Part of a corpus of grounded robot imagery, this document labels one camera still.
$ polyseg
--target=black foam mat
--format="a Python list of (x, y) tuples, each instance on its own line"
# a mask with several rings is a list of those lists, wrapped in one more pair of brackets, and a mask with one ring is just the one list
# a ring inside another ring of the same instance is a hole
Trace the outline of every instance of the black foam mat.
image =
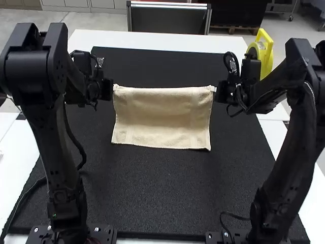
[[(100, 47), (92, 53), (105, 57), (105, 75), (125, 86), (205, 86), (226, 78), (221, 54)], [(225, 105), (214, 103), (208, 152), (113, 145), (113, 103), (102, 101), (97, 109), (67, 108), (71, 128), (88, 156), (82, 178), (90, 223), (112, 224), (118, 231), (203, 236), (221, 230), (221, 211), (249, 216), (255, 191), (274, 163), (255, 115), (229, 118)], [(70, 146), (78, 162), (80, 156)], [(24, 190), (43, 175), (38, 160)], [(33, 195), (11, 232), (48, 224), (46, 193), (43, 187)], [(225, 223), (250, 229), (249, 222)], [(299, 217), (289, 237), (309, 243)]]

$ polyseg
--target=white table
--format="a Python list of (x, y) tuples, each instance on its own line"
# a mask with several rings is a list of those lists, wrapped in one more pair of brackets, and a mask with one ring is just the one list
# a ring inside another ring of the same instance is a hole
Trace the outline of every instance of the white table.
[[(247, 49), (247, 45), (241, 37), (128, 33), (77, 29), (69, 39), (68, 51), (72, 52), (75, 49), (91, 51), (93, 46), (206, 53), (232, 51), (238, 57), (240, 64)], [(257, 118), (273, 156), (277, 158), (287, 131), (283, 120), (289, 120), (288, 114), (283, 106), (279, 104), (273, 112), (267, 115), (257, 115)], [(4, 143), (8, 144), (5, 146), (5, 156), (2, 162), (0, 162), (0, 196), (2, 197), (0, 228), (3, 227), (10, 215), (39, 156), (35, 139), (26, 121), (14, 121), (0, 142), (0, 150)], [(23, 156), (14, 155), (14, 152), (17, 150), (20, 151), (19, 155)], [(19, 170), (19, 177), (17, 177), (17, 168), (23, 169)], [(9, 192), (5, 186), (12, 182), (15, 182), (15, 187), (12, 187)], [(301, 220), (313, 244), (322, 243), (320, 235), (323, 231), (323, 224), (321, 222), (325, 219), (325, 211), (323, 210), (325, 194), (321, 194), (324, 188), (325, 177), (316, 165), (311, 190), (300, 210)], [(8, 235), (5, 241), (6, 244), (24, 244), (26, 239), (27, 236)], [(130, 244), (131, 242), (151, 244), (152, 242), (173, 243), (174, 241), (118, 240), (119, 244)]]

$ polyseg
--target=gray floor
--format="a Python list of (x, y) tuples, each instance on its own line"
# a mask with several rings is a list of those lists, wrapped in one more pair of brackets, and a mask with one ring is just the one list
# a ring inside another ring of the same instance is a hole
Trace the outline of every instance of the gray floor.
[[(10, 10), (0, 9), (0, 50), (3, 49), (9, 35), (18, 22), (34, 22), (39, 30), (46, 31), (52, 22), (65, 22), (69, 28), (69, 36), (75, 29), (98, 29), (107, 31), (126, 31), (126, 15), (100, 14), (100, 13), (68, 13), (47, 12), (33, 10)], [(285, 42), (291, 38), (307, 38), (311, 45), (316, 45), (325, 39), (325, 32), (317, 32), (319, 19), (312, 10), (303, 10), (295, 14), (293, 22), (288, 22), (286, 16), (266, 15), (262, 27), (274, 40), (274, 67), (285, 58)], [(211, 35), (228, 35), (226, 30), (211, 30)], [(235, 31), (235, 36), (242, 36), (247, 44), (254, 41), (255, 37), (248, 31)], [(286, 102), (283, 102), (287, 111), (290, 112)], [(17, 111), (11, 101), (0, 108), (0, 112)], [(318, 160), (323, 172), (325, 172), (325, 151)]]

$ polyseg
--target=beige towel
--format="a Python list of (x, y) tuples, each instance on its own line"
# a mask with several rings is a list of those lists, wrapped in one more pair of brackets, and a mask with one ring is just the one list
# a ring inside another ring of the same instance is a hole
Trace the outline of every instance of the beige towel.
[(131, 88), (115, 84), (112, 143), (211, 150), (213, 89)]

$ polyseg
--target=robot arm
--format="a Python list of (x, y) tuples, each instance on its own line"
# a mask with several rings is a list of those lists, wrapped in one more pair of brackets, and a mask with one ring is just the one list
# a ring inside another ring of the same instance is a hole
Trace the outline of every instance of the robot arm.
[(67, 145), (64, 102), (95, 106), (98, 99), (111, 100), (113, 83), (99, 69), (92, 76), (90, 53), (77, 51), (72, 61), (67, 44), (63, 23), (51, 24), (47, 33), (31, 23), (17, 24), (0, 56), (0, 86), (21, 106), (34, 133), (46, 172), (53, 232), (65, 243), (84, 243), (87, 202)]
[(229, 69), (228, 79), (218, 86), (215, 100), (238, 106), (246, 114), (268, 113), (285, 95), (292, 108), (280, 154), (251, 205), (249, 243), (286, 239), (309, 191), (314, 165), (325, 146), (325, 69), (320, 61), (325, 53), (318, 48), (317, 55), (306, 39), (290, 39), (286, 59), (262, 81), (259, 61), (244, 59), (241, 76), (238, 68)]

